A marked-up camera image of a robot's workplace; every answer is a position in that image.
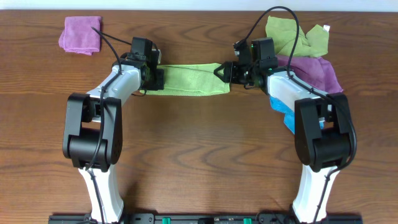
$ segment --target pink towel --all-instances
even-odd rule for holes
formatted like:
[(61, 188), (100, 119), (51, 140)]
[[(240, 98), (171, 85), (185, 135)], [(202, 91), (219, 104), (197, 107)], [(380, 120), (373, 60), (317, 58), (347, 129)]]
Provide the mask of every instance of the pink towel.
[(100, 16), (70, 16), (58, 41), (66, 52), (92, 55), (99, 52), (101, 37), (91, 28), (101, 29)]
[[(287, 65), (288, 56), (277, 55), (277, 57), (279, 66)], [(297, 77), (319, 90), (328, 93), (343, 91), (331, 63), (322, 57), (293, 57), (290, 66)]]

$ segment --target green cloth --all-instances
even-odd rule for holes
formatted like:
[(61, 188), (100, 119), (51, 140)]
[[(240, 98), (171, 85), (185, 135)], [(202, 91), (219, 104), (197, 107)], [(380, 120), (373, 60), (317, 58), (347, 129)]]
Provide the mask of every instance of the green cloth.
[[(275, 53), (289, 56), (296, 36), (296, 22), (269, 16), (266, 25), (267, 37), (272, 37)], [(300, 27), (294, 57), (320, 57), (328, 53), (329, 32), (316, 25), (304, 35)]]
[(229, 93), (229, 83), (214, 75), (220, 64), (159, 65), (164, 69), (164, 90), (148, 91), (148, 95), (211, 96)]

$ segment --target black wire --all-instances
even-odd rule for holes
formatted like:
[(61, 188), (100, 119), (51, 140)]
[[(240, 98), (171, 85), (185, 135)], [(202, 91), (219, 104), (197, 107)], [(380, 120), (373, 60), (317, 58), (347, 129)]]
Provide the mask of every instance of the black wire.
[[(128, 45), (131, 45), (130, 42), (127, 42), (127, 41), (125, 41), (125, 40), (121, 40), (121, 39), (119, 39), (119, 38), (113, 37), (113, 36), (111, 36), (111, 35), (109, 35), (109, 34), (105, 34), (104, 32), (101, 32), (101, 34), (104, 35), (104, 36), (107, 36), (107, 37), (109, 37), (109, 38), (111, 38), (111, 39), (117, 40), (117, 41), (119, 41), (119, 42), (122, 42), (122, 43), (125, 43), (125, 44), (128, 44)], [(159, 51), (159, 49), (157, 48), (156, 44), (155, 44), (153, 41), (151, 41), (151, 42), (152, 42), (152, 44), (154, 45), (156, 51)]]
[(113, 36), (111, 36), (111, 35), (109, 35), (109, 34), (105, 34), (104, 32), (101, 32), (101, 34), (104, 35), (104, 36), (107, 36), (107, 37), (109, 37), (109, 38), (111, 38), (111, 39), (117, 40), (117, 41), (119, 41), (119, 42), (122, 42), (122, 43), (125, 43), (125, 44), (128, 44), (128, 45), (131, 45), (131, 43), (129, 43), (129, 42), (125, 41), (125, 40), (121, 40), (121, 39), (116, 38), (116, 37), (113, 37)]
[(120, 55), (121, 58), (125, 59), (127, 57), (128, 53), (123, 53), (122, 55)]
[(99, 211), (101, 212), (101, 221), (102, 221), (102, 223), (105, 224), (105, 221), (104, 221), (104, 211), (103, 211), (103, 209), (102, 209), (102, 202), (101, 202), (101, 198), (100, 198), (100, 192), (99, 192), (99, 190), (98, 190), (97, 181), (95, 180), (95, 175), (94, 175), (93, 171), (91, 171), (91, 170), (88, 170), (87, 173), (89, 173), (89, 175), (91, 176), (91, 179), (92, 179), (92, 181), (93, 181), (94, 189), (95, 189), (95, 195), (97, 196), (97, 200), (98, 200)]
[(260, 20), (261, 20), (268, 12), (270, 12), (271, 10), (274, 10), (274, 9), (284, 9), (284, 10), (290, 12), (291, 15), (294, 17), (294, 20), (296, 21), (296, 36), (295, 36), (294, 44), (293, 44), (293, 47), (292, 47), (292, 51), (290, 52), (289, 60), (288, 60), (288, 62), (287, 62), (287, 66), (286, 66), (286, 67), (287, 67), (287, 74), (288, 74), (289, 78), (290, 78), (291, 80), (293, 80), (296, 84), (298, 84), (299, 86), (301, 86), (302, 88), (304, 88), (305, 90), (309, 91), (310, 93), (312, 93), (312, 94), (314, 94), (314, 95), (319, 96), (320, 98), (326, 100), (326, 101), (327, 101), (328, 103), (330, 103), (331, 105), (335, 106), (335, 108), (338, 109), (338, 110), (343, 114), (343, 116), (345, 117), (345, 119), (346, 119), (347, 122), (349, 123), (349, 127), (350, 127), (350, 133), (349, 133), (349, 135), (350, 135), (350, 141), (351, 141), (351, 139), (352, 139), (352, 142), (350, 142), (350, 146), (351, 146), (351, 155), (350, 155), (348, 161), (347, 161), (345, 164), (343, 164), (342, 166), (337, 167), (337, 168), (334, 169), (334, 170), (331, 170), (331, 171), (325, 176), (325, 184), (324, 184), (324, 186), (323, 186), (322, 195), (321, 195), (321, 198), (320, 198), (320, 201), (319, 201), (319, 204), (318, 204), (318, 207), (317, 207), (317, 211), (315, 212), (315, 216), (314, 216), (314, 219), (313, 219), (313, 223), (315, 223), (316, 220), (317, 220), (317, 216), (318, 216), (320, 207), (321, 207), (321, 205), (322, 205), (323, 199), (324, 199), (325, 194), (326, 194), (326, 189), (327, 189), (328, 183), (329, 183), (329, 181), (330, 181), (330, 176), (331, 176), (332, 174), (334, 174), (335, 172), (338, 172), (339, 170), (342, 170), (342, 169), (348, 167), (348, 166), (352, 163), (352, 161), (354, 160), (354, 158), (355, 158), (356, 148), (357, 148), (356, 132), (355, 132), (355, 129), (354, 129), (354, 124), (353, 124), (353, 122), (350, 120), (350, 118), (349, 118), (349, 116), (348, 116), (348, 112), (346, 112), (346, 108), (344, 108), (340, 103), (338, 103), (337, 101), (335, 101), (332, 97), (330, 97), (330, 96), (325, 96), (325, 95), (323, 95), (323, 94), (321, 94), (321, 93), (319, 93), (319, 92), (317, 92), (317, 91), (314, 91), (313, 88), (309, 88), (309, 87), (305, 86), (304, 84), (300, 83), (298, 80), (296, 80), (296, 79), (294, 78), (293, 75), (290, 74), (290, 63), (291, 63), (292, 58), (293, 58), (294, 50), (295, 50), (295, 48), (296, 48), (297, 41), (298, 41), (298, 39), (299, 39), (299, 32), (300, 32), (299, 20), (297, 19), (296, 14), (295, 14), (292, 10), (290, 10), (289, 8), (284, 7), (284, 6), (275, 6), (275, 7), (272, 7), (272, 8), (270, 8), (270, 9), (268, 9), (267, 11), (265, 11), (265, 12), (258, 18), (258, 20), (257, 20), (256, 23), (254, 24), (254, 26), (252, 27), (252, 29), (249, 31), (249, 33), (247, 34), (247, 36), (239, 42), (239, 45), (242, 44), (242, 43), (244, 43), (245, 41), (247, 41), (247, 39), (249, 38), (249, 36), (250, 36), (251, 33), (253, 32), (254, 28), (256, 28), (256, 26), (257, 26), (257, 24), (260, 22)]
[(115, 79), (117, 79), (117, 77), (121, 74), (122, 71), (122, 65), (121, 65), (121, 61), (120, 58), (118, 56), (118, 53), (116, 53), (115, 49), (112, 47), (111, 43), (109, 43), (109, 41), (102, 35), (102, 33), (98, 30), (96, 30), (94, 27), (92, 27), (92, 29), (103, 39), (105, 40), (105, 42), (109, 45), (109, 47), (111, 48), (111, 50), (113, 51), (116, 60), (118, 61), (119, 64), (119, 70), (117, 72), (117, 74), (112, 77), (108, 82), (105, 83), (105, 85), (103, 85), (101, 87), (101, 93), (99, 94), (99, 106), (101, 109), (101, 124), (99, 127), (99, 138), (98, 138), (98, 143), (97, 146), (95, 148), (94, 154), (93, 154), (93, 158), (91, 159), (90, 163), (88, 164), (88, 166), (86, 167), (86, 171), (90, 168), (93, 167), (95, 160), (97, 158), (98, 152), (100, 151), (100, 147), (101, 147), (101, 143), (102, 143), (102, 138), (104, 136), (104, 122), (105, 122), (105, 118), (104, 118), (104, 93), (106, 92), (106, 89), (109, 87), (109, 85), (115, 81)]
[(146, 94), (147, 94), (147, 90), (144, 90), (144, 94), (142, 94), (142, 95), (137, 95), (137, 94), (131, 93), (132, 96), (145, 96)]

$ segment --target wood grain surface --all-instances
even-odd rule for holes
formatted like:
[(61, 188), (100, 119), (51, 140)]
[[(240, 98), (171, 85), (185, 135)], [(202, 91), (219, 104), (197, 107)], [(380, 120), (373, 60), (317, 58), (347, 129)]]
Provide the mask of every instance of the wood grain surface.
[[(234, 60), (261, 12), (1, 11), (0, 223), (46, 223), (91, 210), (83, 178), (62, 154), (69, 94), (96, 87), (114, 56), (65, 53), (66, 16), (103, 16), (103, 31), (147, 37), (162, 64)], [(288, 13), (273, 16), (290, 18)], [(398, 222), (398, 14), (298, 12), (308, 32), (328, 24), (329, 53), (358, 134), (327, 211)], [(251, 38), (265, 36), (264, 18)], [(119, 53), (129, 46), (113, 42)], [(257, 213), (287, 210), (302, 166), (294, 137), (259, 90), (209, 97), (130, 97), (123, 108), (118, 183), (127, 211)]]

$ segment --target green connector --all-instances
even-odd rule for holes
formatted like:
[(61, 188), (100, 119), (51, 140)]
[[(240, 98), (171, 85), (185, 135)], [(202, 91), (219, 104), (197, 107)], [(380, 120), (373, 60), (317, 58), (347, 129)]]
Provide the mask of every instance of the green connector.
[(243, 224), (251, 224), (251, 218), (244, 218)]
[(162, 224), (171, 224), (172, 219), (171, 218), (163, 218)]

